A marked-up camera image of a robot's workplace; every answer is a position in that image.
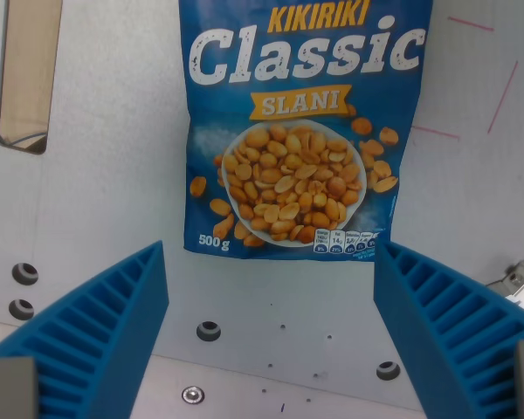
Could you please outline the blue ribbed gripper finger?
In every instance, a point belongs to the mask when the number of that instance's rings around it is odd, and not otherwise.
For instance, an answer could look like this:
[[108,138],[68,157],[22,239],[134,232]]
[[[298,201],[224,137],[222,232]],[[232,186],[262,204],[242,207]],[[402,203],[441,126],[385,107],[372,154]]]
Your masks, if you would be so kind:
[[168,306],[155,242],[19,327],[0,359],[35,361],[40,418],[128,418]]
[[376,242],[374,301],[427,417],[518,417],[522,308],[388,240]]

